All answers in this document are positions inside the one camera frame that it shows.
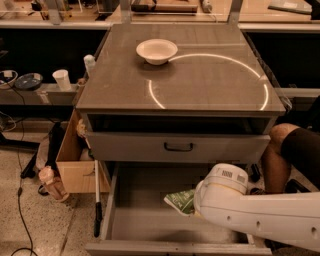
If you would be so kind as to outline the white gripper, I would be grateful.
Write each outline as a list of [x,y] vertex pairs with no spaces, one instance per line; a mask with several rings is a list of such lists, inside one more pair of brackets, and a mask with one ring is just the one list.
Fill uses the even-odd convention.
[[237,209],[240,197],[247,192],[247,185],[248,174],[245,170],[231,164],[216,164],[196,187],[196,212],[204,216],[206,209]]

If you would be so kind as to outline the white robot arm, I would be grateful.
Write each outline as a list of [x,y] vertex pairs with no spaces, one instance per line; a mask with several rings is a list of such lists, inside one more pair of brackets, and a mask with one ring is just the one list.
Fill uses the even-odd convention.
[[234,231],[320,251],[319,192],[249,195],[247,185],[245,170],[215,165],[196,187],[196,212]]

